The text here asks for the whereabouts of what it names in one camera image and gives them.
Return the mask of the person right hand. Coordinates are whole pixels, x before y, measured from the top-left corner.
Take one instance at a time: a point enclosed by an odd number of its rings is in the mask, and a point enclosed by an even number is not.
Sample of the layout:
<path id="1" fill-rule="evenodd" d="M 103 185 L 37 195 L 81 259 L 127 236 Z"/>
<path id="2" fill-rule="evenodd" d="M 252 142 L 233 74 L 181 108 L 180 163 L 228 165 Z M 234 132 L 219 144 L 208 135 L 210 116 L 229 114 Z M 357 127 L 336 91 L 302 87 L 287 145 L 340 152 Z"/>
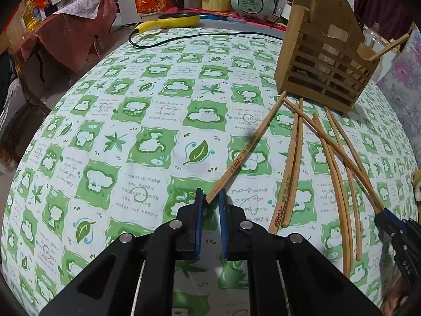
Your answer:
<path id="1" fill-rule="evenodd" d="M 393 288 L 386 294 L 380 310 L 384 316 L 393 316 L 394 312 L 408 299 L 409 290 L 403 277 L 396 280 Z"/>

